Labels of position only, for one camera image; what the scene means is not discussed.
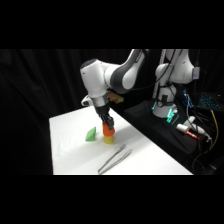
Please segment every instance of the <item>wire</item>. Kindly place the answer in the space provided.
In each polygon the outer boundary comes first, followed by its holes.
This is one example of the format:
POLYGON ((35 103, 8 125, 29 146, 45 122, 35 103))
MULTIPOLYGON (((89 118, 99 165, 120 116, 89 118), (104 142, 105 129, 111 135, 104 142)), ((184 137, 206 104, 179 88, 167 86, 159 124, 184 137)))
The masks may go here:
POLYGON ((189 119, 189 114, 188 114, 188 107, 189 107, 189 103, 190 103, 190 97, 189 97, 189 95, 187 95, 187 98, 188 98, 188 101, 187 101, 186 114, 187 114, 187 117, 188 117, 188 119, 189 119))
POLYGON ((215 117, 214 112, 213 112, 213 111, 211 111, 211 112, 212 112, 212 116, 213 116, 214 121, 215 121, 215 126, 216 126, 216 129, 217 129, 217 134, 216 134, 215 142, 214 142, 214 144, 212 145, 212 147, 209 149, 209 151, 211 151, 211 150, 214 148, 215 144, 216 144, 217 141, 218 141, 218 137, 219 137, 219 127, 218 127, 218 124, 217 124, 217 120, 216 120, 216 117, 215 117))
POLYGON ((138 91, 138 90, 148 89, 148 88, 150 88, 150 87, 154 86, 157 82, 159 82, 159 81, 163 78, 163 76, 166 74, 166 72, 167 72, 168 68, 170 67, 171 62, 172 62, 172 60, 173 60, 173 58, 174 58, 175 53, 176 53, 176 49, 173 51, 172 58, 171 58, 171 60, 170 60, 169 65, 167 66, 166 70, 164 71, 164 73, 162 74, 162 76, 161 76, 158 80, 156 80, 156 82, 155 82, 155 83, 153 83, 153 84, 151 84, 151 85, 149 85, 149 86, 143 87, 143 88, 132 89, 132 90, 133 90, 133 91, 138 91))
POLYGON ((207 150, 207 151, 204 152, 204 153, 201 153, 200 155, 198 155, 198 156, 195 158, 194 163, 193 163, 193 165, 192 165, 192 171, 193 171, 193 173, 194 173, 194 165, 195 165, 195 162, 197 161, 197 159, 198 159, 200 156, 209 153, 209 152, 214 148, 215 144, 217 143, 218 137, 219 137, 219 127, 218 127, 218 124, 217 124, 217 120, 216 120, 216 117, 215 117, 214 112, 211 111, 211 113, 212 113, 212 116, 213 116, 213 118, 214 118, 215 125, 216 125, 216 128, 217 128, 216 139, 215 139, 214 144, 212 144, 212 139, 211 139, 211 147, 210 147, 209 150, 207 150))
MULTIPOLYGON (((174 99, 176 99, 176 96, 174 95, 173 90, 170 88, 170 86, 168 86, 168 87, 169 87, 169 89, 170 89, 171 93, 173 94, 174 99)), ((177 104, 178 104, 178 106, 179 106, 180 110, 182 111, 182 113, 183 113, 184 115, 186 115, 186 114, 185 114, 185 112, 183 111, 182 107, 180 106, 180 104, 179 104, 179 102, 178 102, 178 100, 177 100, 177 99, 176 99, 176 101, 177 101, 177 104)), ((189 124, 191 125, 191 127, 192 127, 192 128, 193 128, 193 130, 194 130, 194 127, 193 127, 192 123, 189 121, 188 117, 187 117, 187 120, 188 120, 189 124)))

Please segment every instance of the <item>green triangular block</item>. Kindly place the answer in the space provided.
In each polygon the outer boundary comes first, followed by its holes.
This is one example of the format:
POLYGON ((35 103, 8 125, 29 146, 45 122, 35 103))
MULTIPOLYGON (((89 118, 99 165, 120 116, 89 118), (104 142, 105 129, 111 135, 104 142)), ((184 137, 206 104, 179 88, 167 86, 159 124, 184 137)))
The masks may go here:
POLYGON ((90 130, 86 136, 86 142, 93 142, 96 140, 96 127, 90 130))

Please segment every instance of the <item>yellow block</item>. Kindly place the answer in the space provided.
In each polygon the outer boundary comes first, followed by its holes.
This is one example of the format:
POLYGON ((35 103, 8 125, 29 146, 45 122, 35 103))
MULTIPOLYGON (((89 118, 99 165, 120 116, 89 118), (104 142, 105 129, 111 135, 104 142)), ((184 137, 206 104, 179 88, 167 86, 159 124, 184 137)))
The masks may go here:
POLYGON ((114 143, 114 136, 111 136, 111 137, 104 136, 104 143, 106 143, 107 145, 113 144, 114 143))

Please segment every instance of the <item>white tabletop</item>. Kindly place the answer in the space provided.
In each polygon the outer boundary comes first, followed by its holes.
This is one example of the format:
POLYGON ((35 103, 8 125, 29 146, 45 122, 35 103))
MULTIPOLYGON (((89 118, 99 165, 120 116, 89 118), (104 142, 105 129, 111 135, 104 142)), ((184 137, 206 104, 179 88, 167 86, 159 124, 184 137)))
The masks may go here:
POLYGON ((50 119, 54 175, 98 175, 99 168, 121 146, 132 154, 104 175, 191 175, 151 140, 112 109, 115 142, 103 142, 102 121, 94 107, 50 119), (86 142, 86 134, 96 127, 96 141, 86 142))

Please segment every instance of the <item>tweezers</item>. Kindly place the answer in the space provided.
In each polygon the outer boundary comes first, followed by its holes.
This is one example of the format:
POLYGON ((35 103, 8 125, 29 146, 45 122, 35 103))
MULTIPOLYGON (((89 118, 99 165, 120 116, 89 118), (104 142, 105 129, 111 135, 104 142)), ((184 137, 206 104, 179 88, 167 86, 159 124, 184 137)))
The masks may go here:
POLYGON ((121 163, 123 160, 125 160, 128 156, 131 155, 132 153, 132 149, 129 150, 128 152, 126 152, 122 158, 120 158, 118 161, 116 161, 115 163, 111 164, 108 168, 106 168, 105 170, 103 170, 103 168, 119 153, 121 153, 124 149, 126 148, 126 145, 123 145, 110 159, 108 159, 106 161, 106 163, 98 170, 99 175, 103 175, 104 173, 106 173, 108 170, 112 169, 113 167, 115 167, 116 165, 118 165, 119 163, 121 163))

